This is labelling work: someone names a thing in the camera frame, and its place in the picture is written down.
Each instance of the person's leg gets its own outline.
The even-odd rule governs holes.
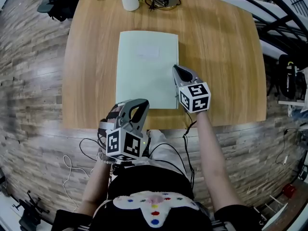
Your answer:
[[[159,164],[160,167],[178,171],[173,166],[175,165],[185,176],[187,176],[182,160],[177,152],[170,145],[164,144],[168,143],[165,135],[160,130],[150,130],[148,135],[151,138],[149,148],[149,154],[151,155],[150,159],[155,161],[155,163],[152,162],[153,165]]]

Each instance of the white cable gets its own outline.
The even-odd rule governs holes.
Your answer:
[[[68,158],[68,160],[69,160],[69,162],[70,162],[70,166],[68,166],[68,165],[66,164],[66,162],[65,162],[65,157],[66,157],[66,156],[67,156],[67,158]],[[75,209],[73,209],[73,212],[74,212],[74,211],[77,209],[77,204],[76,204],[76,202],[68,195],[68,193],[67,193],[67,191],[66,191],[66,188],[65,188],[65,184],[69,181],[69,178],[70,178],[71,173],[72,173],[72,169],[80,169],[80,170],[82,170],[82,171],[87,175],[88,178],[90,178],[90,176],[86,173],[86,171],[85,171],[84,169],[82,169],[82,168],[80,168],[80,167],[72,167],[72,166],[73,166],[72,160],[70,159],[70,157],[69,157],[68,155],[64,155],[64,156],[63,156],[63,161],[64,161],[65,166],[67,166],[67,167],[69,168],[69,175],[68,175],[67,180],[63,183],[63,188],[64,188],[64,191],[65,191],[67,197],[69,197],[69,199],[72,200],[73,203],[75,204]]]

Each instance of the white cube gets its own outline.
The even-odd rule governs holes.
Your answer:
[[[180,103],[189,113],[207,110],[210,107],[211,92],[206,82],[179,87]]]
[[[131,161],[142,156],[143,139],[123,128],[107,130],[106,155],[121,161]]]

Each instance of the person's right arm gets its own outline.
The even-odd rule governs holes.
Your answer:
[[[229,205],[244,205],[232,186],[219,142],[205,111],[197,114],[202,173],[215,211]]]

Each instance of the red object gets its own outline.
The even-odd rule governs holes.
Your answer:
[[[295,191],[296,191],[295,186],[291,185],[290,183],[286,184],[282,189],[283,194],[288,198],[292,198]]]

